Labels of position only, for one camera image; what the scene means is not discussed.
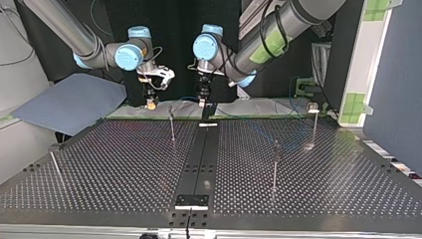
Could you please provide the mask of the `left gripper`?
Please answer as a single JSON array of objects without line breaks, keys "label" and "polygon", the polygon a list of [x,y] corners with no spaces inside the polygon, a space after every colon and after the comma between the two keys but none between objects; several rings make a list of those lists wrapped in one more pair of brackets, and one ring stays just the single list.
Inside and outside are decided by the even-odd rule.
[{"label": "left gripper", "polygon": [[213,81],[213,76],[210,74],[198,75],[196,81],[196,93],[199,98],[198,106],[200,108],[205,108],[207,105],[207,100],[211,95],[211,83]]}]

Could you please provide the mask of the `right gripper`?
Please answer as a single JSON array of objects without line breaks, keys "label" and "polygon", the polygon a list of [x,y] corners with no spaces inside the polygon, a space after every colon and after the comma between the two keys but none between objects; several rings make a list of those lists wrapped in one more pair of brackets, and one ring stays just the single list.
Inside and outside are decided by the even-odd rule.
[{"label": "right gripper", "polygon": [[142,79],[144,96],[146,98],[146,107],[153,111],[156,109],[158,87],[153,83],[152,79]]}]

